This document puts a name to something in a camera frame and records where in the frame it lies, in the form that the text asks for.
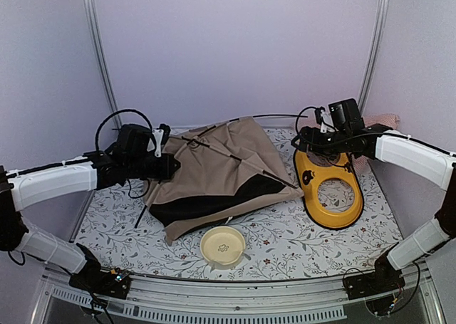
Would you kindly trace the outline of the yellow double bowl holder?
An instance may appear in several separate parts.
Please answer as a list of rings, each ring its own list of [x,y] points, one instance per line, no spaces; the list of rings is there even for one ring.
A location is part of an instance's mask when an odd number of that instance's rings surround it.
[[[325,158],[296,150],[294,167],[312,221],[326,229],[341,230],[359,220],[364,198],[348,155]]]

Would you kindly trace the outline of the pink checkered cushion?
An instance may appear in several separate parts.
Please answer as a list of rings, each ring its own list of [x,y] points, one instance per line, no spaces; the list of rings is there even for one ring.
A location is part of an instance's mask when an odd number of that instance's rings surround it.
[[[366,127],[370,127],[374,124],[381,124],[388,127],[391,127],[393,130],[397,130],[400,117],[395,114],[387,113],[380,115],[368,115],[363,118]]]

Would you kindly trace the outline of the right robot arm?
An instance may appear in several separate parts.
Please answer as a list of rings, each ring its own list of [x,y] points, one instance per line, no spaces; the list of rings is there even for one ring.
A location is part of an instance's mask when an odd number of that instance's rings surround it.
[[[421,205],[434,207],[419,210],[419,215],[430,218],[377,258],[368,278],[373,292],[384,292],[395,283],[395,271],[455,239],[455,153],[379,124],[355,132],[322,133],[303,127],[291,144],[303,152],[367,157],[394,212],[401,205],[406,214]]]

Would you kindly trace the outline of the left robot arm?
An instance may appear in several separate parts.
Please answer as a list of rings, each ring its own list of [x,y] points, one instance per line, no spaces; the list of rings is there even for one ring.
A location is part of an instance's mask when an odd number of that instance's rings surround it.
[[[116,157],[87,152],[72,160],[31,169],[1,171],[1,251],[18,251],[77,276],[90,291],[106,284],[105,272],[89,249],[70,244],[22,217],[25,208],[77,192],[124,185],[130,179],[169,180],[180,168],[171,154],[145,152]]]

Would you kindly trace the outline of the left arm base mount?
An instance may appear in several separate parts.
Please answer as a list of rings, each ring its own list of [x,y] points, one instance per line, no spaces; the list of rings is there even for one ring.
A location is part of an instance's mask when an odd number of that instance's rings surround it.
[[[100,296],[125,300],[132,279],[129,275],[102,271],[99,268],[84,268],[70,277],[69,285]]]

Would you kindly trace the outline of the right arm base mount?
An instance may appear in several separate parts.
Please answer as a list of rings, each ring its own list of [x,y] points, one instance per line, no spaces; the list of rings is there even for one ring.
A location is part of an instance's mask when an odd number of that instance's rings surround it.
[[[405,287],[402,275],[395,274],[391,279],[380,279],[374,272],[344,276],[343,287],[349,300],[366,299],[386,293],[386,296],[366,302],[367,309],[376,316],[390,315],[395,309]]]

